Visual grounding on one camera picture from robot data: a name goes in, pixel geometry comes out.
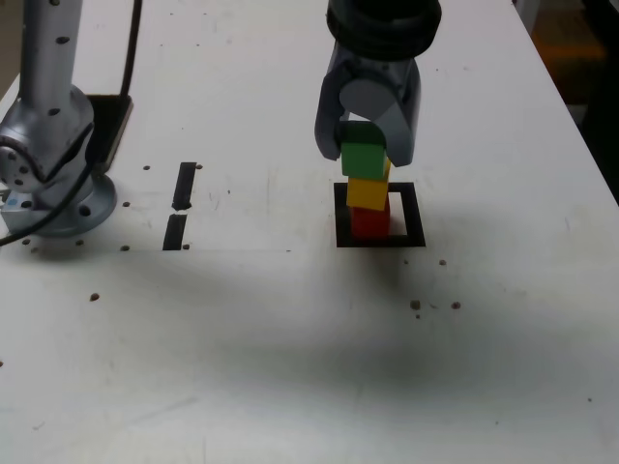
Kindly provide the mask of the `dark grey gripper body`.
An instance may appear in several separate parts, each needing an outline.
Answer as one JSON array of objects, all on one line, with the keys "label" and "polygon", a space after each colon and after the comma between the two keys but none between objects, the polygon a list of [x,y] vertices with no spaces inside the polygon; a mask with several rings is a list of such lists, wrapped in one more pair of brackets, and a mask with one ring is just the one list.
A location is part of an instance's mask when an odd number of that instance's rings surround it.
[{"label": "dark grey gripper body", "polygon": [[367,90],[375,90],[380,84],[391,88],[400,96],[415,93],[415,59],[380,61],[363,57],[350,49],[345,50],[352,78],[345,85],[346,96],[361,96]]}]

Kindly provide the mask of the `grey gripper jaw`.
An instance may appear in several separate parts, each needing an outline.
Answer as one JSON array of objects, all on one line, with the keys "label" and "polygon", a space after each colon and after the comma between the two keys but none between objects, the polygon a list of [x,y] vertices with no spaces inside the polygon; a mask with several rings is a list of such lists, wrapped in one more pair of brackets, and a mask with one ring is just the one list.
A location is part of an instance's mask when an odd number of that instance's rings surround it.
[{"label": "grey gripper jaw", "polygon": [[346,96],[345,85],[339,94],[344,109],[366,118],[382,132],[386,155],[394,166],[409,165],[415,147],[421,96],[421,78],[416,61],[415,93],[412,96],[400,96],[380,84],[361,96]]}]

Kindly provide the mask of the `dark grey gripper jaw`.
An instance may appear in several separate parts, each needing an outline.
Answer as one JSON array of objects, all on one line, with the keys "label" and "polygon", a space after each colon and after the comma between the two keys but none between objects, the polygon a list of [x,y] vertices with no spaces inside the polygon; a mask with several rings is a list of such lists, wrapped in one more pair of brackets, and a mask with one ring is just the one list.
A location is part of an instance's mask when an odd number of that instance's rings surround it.
[{"label": "dark grey gripper jaw", "polygon": [[350,53],[345,48],[335,47],[321,85],[314,137],[318,150],[327,160],[338,160],[340,156],[339,121],[345,109],[339,94],[352,78],[349,58]]}]

